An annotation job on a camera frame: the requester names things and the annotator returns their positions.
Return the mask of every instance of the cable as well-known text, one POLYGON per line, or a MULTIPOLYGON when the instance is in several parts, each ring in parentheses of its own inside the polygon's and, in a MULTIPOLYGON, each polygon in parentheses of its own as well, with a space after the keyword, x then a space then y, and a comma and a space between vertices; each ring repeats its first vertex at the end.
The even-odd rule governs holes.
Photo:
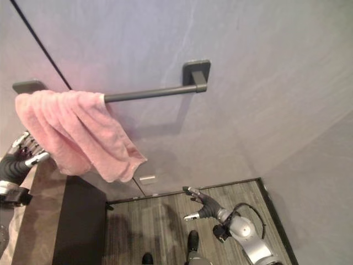
POLYGON ((15 0, 10 0, 11 4, 13 5, 13 7, 16 9, 17 13, 19 14, 19 16, 21 17, 23 23, 27 26, 29 32, 32 34, 33 38, 35 39, 35 41, 37 42, 37 44, 40 46, 40 48, 42 49, 42 51, 44 52, 45 56, 47 57, 47 59, 50 61, 51 65, 53 65, 54 69, 56 70, 56 72, 59 74, 59 76, 61 77, 61 79, 63 80, 63 82, 65 83, 65 85, 67 86, 68 89, 72 90, 71 86, 69 85, 69 83, 67 82, 67 80, 65 79, 64 75, 62 74, 62 72, 60 71, 59 67, 57 67, 56 63, 54 62, 54 60, 52 59, 52 57, 50 56, 50 54, 48 53, 48 51, 45 49, 43 43, 40 41, 40 39, 38 38, 37 34, 34 32, 34 29, 32 28, 32 26, 29 24, 28 20, 26 19, 25 15, 23 14, 22 10, 19 8, 19 6, 17 5, 15 0))
POLYGON ((266 232, 265 232, 265 226, 266 226, 266 224, 265 224, 265 222, 264 222, 264 219, 261 217, 260 213, 259 213, 253 206, 251 206, 251 205, 248 204, 248 203, 239 203, 239 204, 237 204, 237 205, 234 207, 232 215, 233 215, 233 214, 238 214, 239 216, 241 216, 240 213, 237 212, 237 210, 238 210, 240 207, 243 207, 243 206, 249 207, 249 208, 250 208, 251 210, 253 210, 253 211, 256 213, 256 215, 259 217, 259 219, 260 219, 260 221, 261 221, 261 223, 262 223, 262 226, 263 226, 263 234, 262 234, 261 238, 264 239, 264 238, 265 238, 265 233, 266 233, 266 232))

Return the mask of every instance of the towel bar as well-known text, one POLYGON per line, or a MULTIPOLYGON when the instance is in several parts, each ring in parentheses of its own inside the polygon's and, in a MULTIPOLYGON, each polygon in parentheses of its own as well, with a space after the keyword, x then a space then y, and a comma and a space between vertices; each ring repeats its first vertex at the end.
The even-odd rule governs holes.
MULTIPOLYGON (((187 62, 183 66, 183 86, 162 88, 131 93, 105 95, 106 103, 126 101, 141 98, 164 97, 184 93, 200 93, 207 91, 207 81, 210 74, 211 62, 209 60, 187 62)), ((32 93, 37 90, 46 89, 40 81, 19 82, 12 85, 18 93, 32 93)))

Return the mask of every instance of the dark gray towel bar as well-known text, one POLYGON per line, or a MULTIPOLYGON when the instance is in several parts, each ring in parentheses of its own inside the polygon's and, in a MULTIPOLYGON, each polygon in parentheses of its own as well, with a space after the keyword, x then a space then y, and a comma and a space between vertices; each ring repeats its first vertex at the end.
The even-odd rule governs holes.
POLYGON ((164 97, 184 93, 199 93, 207 90, 207 80, 210 73, 211 63, 209 60, 187 62, 183 66, 183 86, 115 95, 105 95, 104 101, 118 102, 141 98, 164 97))

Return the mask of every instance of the foot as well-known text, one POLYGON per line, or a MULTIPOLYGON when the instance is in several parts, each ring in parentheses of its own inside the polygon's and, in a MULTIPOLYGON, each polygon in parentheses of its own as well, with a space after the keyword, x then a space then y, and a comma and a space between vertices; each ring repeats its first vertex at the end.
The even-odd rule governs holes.
POLYGON ((142 264, 153 264, 153 258, 151 253, 146 252, 142 257, 142 264))
POLYGON ((188 237, 188 253, 190 251, 197 251, 199 247, 199 233, 196 230, 192 230, 188 237))

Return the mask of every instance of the wall mount plate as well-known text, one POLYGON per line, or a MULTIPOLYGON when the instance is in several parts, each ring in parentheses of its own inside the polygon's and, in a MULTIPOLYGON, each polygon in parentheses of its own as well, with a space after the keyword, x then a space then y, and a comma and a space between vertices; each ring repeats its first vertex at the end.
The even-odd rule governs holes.
POLYGON ((17 92, 17 94, 22 94, 22 93, 32 94, 35 91, 47 89, 47 87, 39 80, 14 83, 12 85, 12 88, 17 92))
POLYGON ((187 62, 183 66, 183 86, 195 84, 191 73, 201 71, 204 74, 206 82, 210 74, 211 62, 209 60, 187 62))

